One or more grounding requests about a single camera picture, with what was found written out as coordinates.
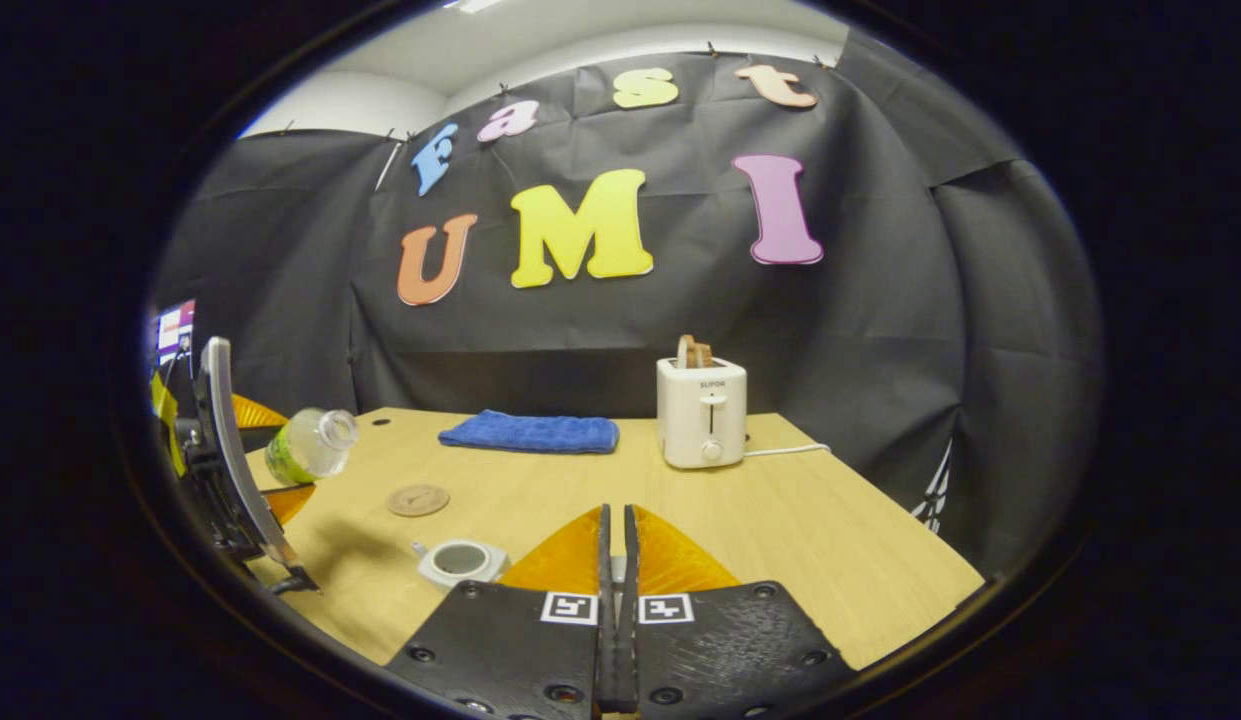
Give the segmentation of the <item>black backdrop cloth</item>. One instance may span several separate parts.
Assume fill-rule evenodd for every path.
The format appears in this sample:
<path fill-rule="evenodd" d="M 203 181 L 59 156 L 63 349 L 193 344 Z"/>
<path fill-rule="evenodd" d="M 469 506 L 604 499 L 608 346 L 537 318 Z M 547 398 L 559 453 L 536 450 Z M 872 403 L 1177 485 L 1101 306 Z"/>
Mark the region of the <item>black backdrop cloth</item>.
<path fill-rule="evenodd" d="M 752 413 L 905 509 L 953 441 L 939 538 L 1011 565 L 1073 497 L 1103 397 L 1083 245 L 970 101 L 854 32 L 784 56 L 596 61 L 414 142 L 231 143 L 172 228 L 155 305 L 292 413 L 655 415 L 681 334 Z"/>

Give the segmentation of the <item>clear green-label water bottle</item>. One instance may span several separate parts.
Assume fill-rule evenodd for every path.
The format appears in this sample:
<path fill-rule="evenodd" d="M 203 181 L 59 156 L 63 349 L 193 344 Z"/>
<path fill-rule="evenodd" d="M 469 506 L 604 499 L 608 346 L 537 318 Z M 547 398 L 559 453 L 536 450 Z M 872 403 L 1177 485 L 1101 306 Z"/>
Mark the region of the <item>clear green-label water bottle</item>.
<path fill-rule="evenodd" d="M 283 487 L 309 487 L 346 468 L 357 437 L 357 420 L 349 411 L 305 407 L 268 443 L 266 466 Z"/>

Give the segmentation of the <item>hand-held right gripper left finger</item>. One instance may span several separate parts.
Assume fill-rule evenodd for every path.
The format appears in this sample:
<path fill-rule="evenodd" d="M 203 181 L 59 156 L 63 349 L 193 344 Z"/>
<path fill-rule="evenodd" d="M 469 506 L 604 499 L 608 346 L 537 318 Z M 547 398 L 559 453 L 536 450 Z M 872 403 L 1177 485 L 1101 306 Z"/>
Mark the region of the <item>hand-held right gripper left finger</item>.
<path fill-rule="evenodd" d="M 460 580 L 383 669 L 460 713 L 603 720 L 594 684 L 616 629 L 611 506 L 566 524 L 513 574 L 513 583 Z"/>

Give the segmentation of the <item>blue towel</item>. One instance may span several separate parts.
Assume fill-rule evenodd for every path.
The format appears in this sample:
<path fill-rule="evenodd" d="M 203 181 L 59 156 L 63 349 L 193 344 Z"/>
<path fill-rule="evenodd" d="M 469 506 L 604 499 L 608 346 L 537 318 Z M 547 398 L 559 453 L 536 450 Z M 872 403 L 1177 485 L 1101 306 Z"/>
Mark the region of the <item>blue towel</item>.
<path fill-rule="evenodd" d="M 616 421 L 601 416 L 522 416 L 484 410 L 442 430 L 446 446 L 521 454 L 611 454 L 619 443 Z"/>

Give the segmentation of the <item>white striped object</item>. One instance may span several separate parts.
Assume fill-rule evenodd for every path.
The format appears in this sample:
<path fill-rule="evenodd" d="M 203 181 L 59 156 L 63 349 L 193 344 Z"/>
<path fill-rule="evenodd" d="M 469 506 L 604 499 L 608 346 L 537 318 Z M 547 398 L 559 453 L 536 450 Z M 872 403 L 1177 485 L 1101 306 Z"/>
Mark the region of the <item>white striped object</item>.
<path fill-rule="evenodd" d="M 939 534 L 939 516 L 946 505 L 946 493 L 948 493 L 952 473 L 953 441 L 944 447 L 943 461 L 934 470 L 934 477 L 927 484 L 922 502 L 915 506 L 911 515 L 918 519 L 931 533 Z"/>

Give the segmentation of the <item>white toaster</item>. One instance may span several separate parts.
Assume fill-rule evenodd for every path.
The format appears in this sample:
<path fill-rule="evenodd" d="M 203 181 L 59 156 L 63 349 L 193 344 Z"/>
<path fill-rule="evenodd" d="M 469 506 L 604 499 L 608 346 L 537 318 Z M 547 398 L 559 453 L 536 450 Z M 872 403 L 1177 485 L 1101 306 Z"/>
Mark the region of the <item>white toaster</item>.
<path fill-rule="evenodd" d="M 661 358 L 655 366 L 658 444 L 666 464 L 692 470 L 743 461 L 747 370 L 724 359 L 680 367 Z"/>

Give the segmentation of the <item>computer monitor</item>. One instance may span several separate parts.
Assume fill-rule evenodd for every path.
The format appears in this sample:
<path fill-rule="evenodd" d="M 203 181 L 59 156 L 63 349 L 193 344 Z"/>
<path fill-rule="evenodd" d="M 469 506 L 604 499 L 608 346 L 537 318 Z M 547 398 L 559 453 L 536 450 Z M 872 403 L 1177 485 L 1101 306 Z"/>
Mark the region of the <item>computer monitor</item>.
<path fill-rule="evenodd" d="M 155 365 L 169 362 L 189 350 L 195 312 L 196 300 L 187 299 L 158 313 L 153 325 Z"/>

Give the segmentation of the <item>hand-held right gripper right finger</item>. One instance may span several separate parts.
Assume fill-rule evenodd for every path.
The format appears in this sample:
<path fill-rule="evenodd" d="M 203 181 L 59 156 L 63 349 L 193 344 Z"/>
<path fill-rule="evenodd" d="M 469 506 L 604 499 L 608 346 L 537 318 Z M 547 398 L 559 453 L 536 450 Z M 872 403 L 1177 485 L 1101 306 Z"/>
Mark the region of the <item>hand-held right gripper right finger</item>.
<path fill-rule="evenodd" d="M 625 506 L 625 714 L 781 720 L 853 675 L 783 583 L 740 582 L 655 511 Z"/>

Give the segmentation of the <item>round brown coaster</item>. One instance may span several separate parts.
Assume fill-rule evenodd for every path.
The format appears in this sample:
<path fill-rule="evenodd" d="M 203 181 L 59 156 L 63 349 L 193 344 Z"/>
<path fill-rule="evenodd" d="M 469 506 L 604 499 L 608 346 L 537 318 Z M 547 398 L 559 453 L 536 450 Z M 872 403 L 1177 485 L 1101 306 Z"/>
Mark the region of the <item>round brown coaster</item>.
<path fill-rule="evenodd" d="M 446 509 L 450 493 L 433 484 L 400 487 L 387 498 L 388 510 L 401 518 L 424 518 Z"/>

